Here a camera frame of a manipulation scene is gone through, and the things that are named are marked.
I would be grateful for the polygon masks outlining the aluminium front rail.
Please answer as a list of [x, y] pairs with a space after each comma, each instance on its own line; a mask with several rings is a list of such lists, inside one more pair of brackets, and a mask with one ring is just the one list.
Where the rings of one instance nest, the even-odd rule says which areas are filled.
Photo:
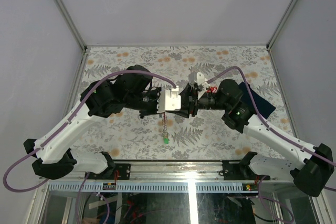
[[249, 164], [243, 161], [116, 161], [131, 164], [129, 180], [96, 180], [118, 182], [181, 182], [195, 179], [201, 182], [223, 180], [228, 182], [254, 182], [266, 176], [266, 180], [292, 181], [292, 162], [285, 159], [258, 157]]

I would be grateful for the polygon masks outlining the red key tags bunch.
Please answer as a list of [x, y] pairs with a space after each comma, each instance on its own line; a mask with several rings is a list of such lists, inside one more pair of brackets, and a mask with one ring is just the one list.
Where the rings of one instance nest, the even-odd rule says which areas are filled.
[[211, 86], [206, 88], [207, 93], [216, 93], [217, 92], [217, 87], [216, 86]]

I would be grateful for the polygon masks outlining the metal key holder red handle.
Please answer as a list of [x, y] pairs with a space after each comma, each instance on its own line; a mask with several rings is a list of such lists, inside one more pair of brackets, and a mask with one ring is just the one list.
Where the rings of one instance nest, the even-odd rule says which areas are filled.
[[162, 113], [162, 126], [163, 126], [163, 131], [162, 131], [162, 135], [164, 138], [168, 138], [168, 134], [167, 134], [167, 117], [165, 112]]

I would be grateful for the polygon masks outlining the green key tag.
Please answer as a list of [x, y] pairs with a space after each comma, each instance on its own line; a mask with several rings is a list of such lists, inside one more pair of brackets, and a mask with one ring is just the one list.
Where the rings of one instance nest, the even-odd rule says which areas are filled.
[[167, 137], [163, 138], [164, 144], [169, 144], [169, 139]]

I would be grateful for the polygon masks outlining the dark blue cloth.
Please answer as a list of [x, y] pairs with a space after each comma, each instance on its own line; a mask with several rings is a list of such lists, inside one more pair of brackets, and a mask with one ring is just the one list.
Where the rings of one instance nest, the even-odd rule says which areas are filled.
[[[247, 88], [245, 86], [245, 83], [241, 82], [238, 86], [243, 92], [243, 95], [241, 97], [241, 102], [247, 104], [251, 108], [254, 108], [252, 100], [251, 100], [251, 98], [249, 96], [249, 93], [247, 91]], [[266, 99], [264, 99], [260, 95], [258, 95], [251, 87], [250, 87], [250, 91], [251, 91], [251, 94], [254, 98], [254, 102], [256, 104], [256, 107], [257, 107], [259, 113], [261, 114], [262, 117], [264, 117], [265, 119], [268, 119], [269, 116], [274, 112], [276, 107], [273, 106]]]

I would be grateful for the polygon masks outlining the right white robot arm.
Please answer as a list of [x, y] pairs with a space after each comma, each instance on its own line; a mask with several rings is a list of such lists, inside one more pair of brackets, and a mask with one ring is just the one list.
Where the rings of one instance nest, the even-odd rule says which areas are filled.
[[188, 84], [180, 92], [180, 116], [195, 116], [198, 110], [223, 110], [222, 120], [230, 129], [266, 144], [283, 159], [267, 158], [250, 152], [240, 161], [245, 179], [255, 175], [280, 177], [294, 183], [303, 193], [318, 197], [334, 172], [332, 150], [304, 142], [276, 128], [242, 100], [245, 92], [232, 79], [223, 80], [217, 91], [201, 94], [202, 87]]

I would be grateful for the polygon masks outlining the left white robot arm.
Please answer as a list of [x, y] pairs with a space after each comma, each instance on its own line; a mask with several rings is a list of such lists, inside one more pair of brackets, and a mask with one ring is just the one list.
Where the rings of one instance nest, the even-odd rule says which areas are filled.
[[152, 88], [152, 79], [159, 77], [135, 65], [91, 83], [75, 107], [54, 128], [39, 139], [29, 138], [24, 142], [26, 153], [35, 158], [34, 173], [51, 180], [71, 172], [111, 178], [116, 165], [109, 153], [78, 152], [71, 146], [95, 123], [124, 108], [139, 111], [141, 116], [156, 114], [161, 90]]

